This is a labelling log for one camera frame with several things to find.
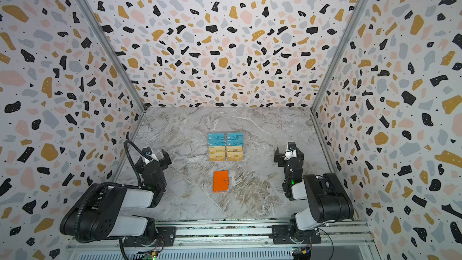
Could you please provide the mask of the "orange card holder wallet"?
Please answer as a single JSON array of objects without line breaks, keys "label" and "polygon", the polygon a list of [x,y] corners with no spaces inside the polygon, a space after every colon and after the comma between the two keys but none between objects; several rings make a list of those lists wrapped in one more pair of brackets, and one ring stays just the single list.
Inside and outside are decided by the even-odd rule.
[{"label": "orange card holder wallet", "polygon": [[229,189],[229,172],[222,170],[216,171],[213,175],[212,190],[214,193],[223,193]]}]

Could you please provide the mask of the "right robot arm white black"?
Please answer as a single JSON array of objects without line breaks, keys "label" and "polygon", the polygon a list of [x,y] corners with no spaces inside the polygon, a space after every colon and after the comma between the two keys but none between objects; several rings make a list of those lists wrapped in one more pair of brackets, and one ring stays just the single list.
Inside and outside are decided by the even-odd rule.
[{"label": "right robot arm white black", "polygon": [[272,226],[275,244],[320,243],[317,229],[329,223],[352,219],[354,207],[334,173],[303,174],[304,154],[289,142],[285,152],[276,150],[274,162],[284,169],[284,195],[290,201],[308,201],[308,207],[294,213],[284,225]]}]

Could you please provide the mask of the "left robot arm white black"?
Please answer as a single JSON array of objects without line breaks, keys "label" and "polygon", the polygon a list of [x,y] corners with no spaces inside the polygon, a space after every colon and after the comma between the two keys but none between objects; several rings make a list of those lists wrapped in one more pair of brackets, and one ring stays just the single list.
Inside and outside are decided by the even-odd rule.
[{"label": "left robot arm white black", "polygon": [[122,214],[124,209],[155,208],[166,192],[169,154],[163,150],[157,159],[150,148],[142,153],[134,165],[141,185],[91,184],[62,219],[60,232],[81,244],[103,240],[121,240],[127,247],[161,244],[163,236],[155,219]]}]

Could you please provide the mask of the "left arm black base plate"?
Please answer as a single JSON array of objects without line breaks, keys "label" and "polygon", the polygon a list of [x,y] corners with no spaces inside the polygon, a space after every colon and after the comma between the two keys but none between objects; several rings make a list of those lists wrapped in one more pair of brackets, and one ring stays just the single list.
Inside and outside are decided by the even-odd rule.
[{"label": "left arm black base plate", "polygon": [[130,236],[123,241],[124,248],[160,249],[172,247],[176,238],[177,228],[174,226],[157,226],[141,236]]}]

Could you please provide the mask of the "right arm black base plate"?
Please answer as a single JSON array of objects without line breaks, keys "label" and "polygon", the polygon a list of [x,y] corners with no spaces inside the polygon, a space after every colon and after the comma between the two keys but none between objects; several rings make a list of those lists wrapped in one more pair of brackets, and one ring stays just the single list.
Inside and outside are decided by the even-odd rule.
[{"label": "right arm black base plate", "polygon": [[316,230],[299,230],[294,225],[273,225],[269,236],[274,244],[320,244],[321,236]]}]

